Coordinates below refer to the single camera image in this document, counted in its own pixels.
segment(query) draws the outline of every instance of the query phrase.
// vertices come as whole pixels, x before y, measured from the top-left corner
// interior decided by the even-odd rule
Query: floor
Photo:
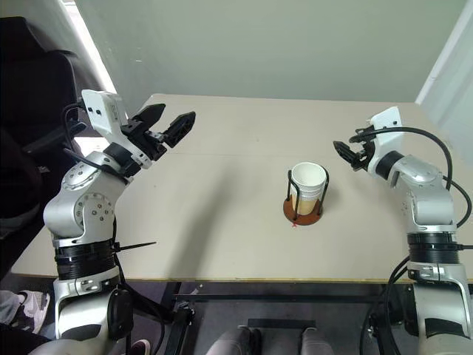
[[[165,284],[151,282],[130,282],[139,292],[160,300]],[[1,289],[20,291],[32,289],[52,293],[52,280],[45,278],[19,277],[8,274],[0,284]],[[300,283],[183,283],[182,293],[203,294],[338,294],[367,295],[376,294],[377,285],[352,284],[300,284]],[[41,334],[54,336],[53,302]],[[317,328],[332,345],[336,355],[358,354],[358,338],[365,304],[327,304],[327,303],[279,303],[279,302],[196,302],[191,307],[195,310],[193,324],[188,329],[186,345],[182,354],[205,355],[214,340],[228,329],[246,325],[248,319],[279,320],[315,320]],[[156,342],[159,337],[159,325],[143,317],[135,316],[132,339],[146,338]],[[408,335],[403,328],[394,329],[395,338],[403,355],[416,354],[417,338]],[[166,337],[169,327],[166,326]],[[263,354],[297,354],[300,330],[262,329]],[[375,340],[365,338],[365,354],[379,354]],[[163,346],[159,354],[164,354]],[[123,344],[115,346],[112,354],[122,354]]]

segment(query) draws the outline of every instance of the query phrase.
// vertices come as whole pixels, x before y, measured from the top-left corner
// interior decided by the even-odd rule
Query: wall
[[[153,92],[414,101],[464,0],[77,0],[129,112]]]
[[[445,132],[451,146],[473,166],[473,1],[464,11],[461,33],[448,59],[432,78],[421,106]]]

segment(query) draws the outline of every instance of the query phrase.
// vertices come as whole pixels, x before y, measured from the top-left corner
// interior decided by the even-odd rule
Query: tabletop
[[[332,142],[348,142],[366,119],[395,105],[404,126],[440,134],[416,104],[161,94],[146,103],[166,104],[154,131],[184,112],[197,118],[188,136],[137,174],[118,200],[120,244],[157,241],[119,254],[129,279],[382,282],[408,254],[394,191],[354,172]],[[446,169],[427,138],[406,133],[401,152]],[[471,194],[473,171],[452,155],[454,180]],[[287,171],[302,161],[330,173],[323,216],[312,226],[293,226],[282,213]],[[452,195],[460,219],[465,203]],[[472,237],[470,218],[457,238],[471,244]],[[462,252],[460,260],[473,277],[473,253]],[[12,272],[57,275],[45,228]]]

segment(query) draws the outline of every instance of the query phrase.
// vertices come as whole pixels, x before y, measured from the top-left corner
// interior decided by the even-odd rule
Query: cable
[[[452,185],[453,187],[455,187],[459,193],[462,194],[462,196],[465,198],[466,200],[466,212],[465,212],[465,215],[463,216],[463,218],[460,220],[460,222],[457,223],[457,228],[460,228],[463,224],[465,224],[465,222],[469,219],[470,215],[472,214],[472,199],[468,196],[468,194],[466,193],[466,191],[460,186],[458,185],[456,182],[454,182],[452,180]]]
[[[384,292],[384,321],[386,323],[387,333],[389,337],[389,341],[391,342],[392,348],[396,355],[401,355],[401,352],[398,349],[398,345],[392,335],[391,329],[391,319],[389,318],[389,296],[391,294],[391,287],[395,282],[395,278],[397,273],[403,275],[407,271],[407,267],[404,267],[401,271],[399,271],[407,262],[409,261],[409,257],[405,257],[398,266],[392,271],[391,276],[389,277],[389,281],[386,285],[386,291]]]
[[[108,172],[109,174],[119,178],[120,180],[122,180],[126,185],[128,185],[129,181],[125,178],[124,175],[120,174],[119,172],[116,172],[110,165],[107,165],[107,164],[104,164],[104,165],[98,165],[96,163],[94,163],[93,161],[90,161],[82,156],[80,156],[79,154],[77,154],[76,152],[73,152],[72,150],[68,149],[68,148],[64,148],[62,149],[66,154],[68,154],[69,156],[73,157],[74,159],[76,160],[79,160],[81,161],[82,163],[85,163],[87,165],[90,165],[98,170],[101,170],[102,172]]]
[[[64,136],[66,138],[66,144],[69,149],[75,152],[74,145],[72,144],[71,134],[69,128],[67,127],[67,116],[72,109],[79,109],[81,105],[78,102],[73,104],[66,105],[61,111],[61,124],[62,129],[64,130]]]
[[[362,138],[371,137],[373,135],[378,135],[381,133],[392,133],[392,132],[409,132],[415,133],[417,135],[423,135],[424,137],[428,137],[433,140],[439,147],[442,149],[445,159],[446,159],[446,168],[447,168],[447,178],[446,178],[446,186],[447,190],[450,190],[450,186],[452,185],[452,178],[453,178],[453,164],[452,164],[452,156],[450,155],[450,151],[445,145],[445,143],[436,135],[433,135],[430,132],[424,131],[423,129],[414,128],[414,127],[391,127],[391,128],[382,128],[382,129],[375,129],[373,131],[365,131],[358,133],[357,135],[352,136],[349,139],[350,143],[359,143],[363,141]]]
[[[112,243],[115,243],[115,239],[117,238],[117,218],[113,220],[113,234],[112,234]],[[150,313],[153,313],[156,318],[158,319],[158,322],[160,323],[160,338],[157,341],[156,346],[154,347],[154,350],[152,352],[153,355],[157,355],[157,352],[160,350],[161,345],[163,344],[164,341],[164,335],[165,335],[165,323],[163,321],[163,318],[161,317],[161,314],[158,309],[156,309],[152,305],[152,301],[148,298],[140,294],[138,291],[136,291],[133,287],[131,287],[126,279],[125,279],[125,274],[123,273],[123,268],[121,266],[120,260],[118,259],[118,256],[115,254],[115,264],[118,266],[118,272],[120,273],[120,278],[121,278],[121,284],[122,286],[133,296],[138,298],[145,306],[148,307]]]
[[[398,266],[396,266],[396,268],[394,269],[394,271],[392,272],[392,274],[396,274],[396,276],[394,277],[394,281],[393,283],[395,283],[396,281],[398,281],[401,276],[404,274],[404,272],[401,272],[401,273],[398,273],[398,271],[404,266],[406,265],[406,263],[409,261],[409,257],[405,257],[399,264]],[[386,289],[384,288],[383,291],[381,291],[381,293],[378,295],[378,299],[370,306],[370,308],[368,308],[368,311],[366,312],[366,315],[364,317],[364,321],[363,321],[363,325],[361,326],[361,333],[360,333],[360,340],[359,340],[359,343],[358,343],[358,352],[359,352],[359,355],[364,355],[363,352],[364,352],[364,333],[366,332],[366,329],[368,328],[368,322],[370,321],[370,315],[374,312],[374,310],[378,307],[379,305],[379,302],[382,300],[383,298],[383,295],[384,295],[384,292],[386,291]]]
[[[130,350],[132,348],[132,334],[129,333],[126,336],[126,342],[125,342],[125,355],[130,355]]]

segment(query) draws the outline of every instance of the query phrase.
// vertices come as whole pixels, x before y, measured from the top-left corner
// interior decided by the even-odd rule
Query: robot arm
[[[376,129],[401,127],[397,107],[370,119],[370,126],[358,134]],[[385,179],[389,187],[404,197],[401,210],[407,222],[409,278],[415,281],[410,320],[417,325],[420,354],[471,354],[472,301],[466,272],[458,258],[453,199],[443,187],[442,173],[411,155],[404,156],[402,132],[371,135],[361,141],[363,149],[354,153],[348,145],[334,142],[340,156],[354,170],[365,169],[373,177]]]
[[[61,190],[46,206],[44,223],[52,233],[58,279],[54,282],[57,342],[34,354],[105,354],[133,326],[132,297],[119,287],[114,238],[115,204],[133,175],[148,169],[191,130],[195,113],[179,116],[165,132],[152,132],[164,104],[126,117],[121,99],[84,90],[93,128],[110,145],[72,167]]]

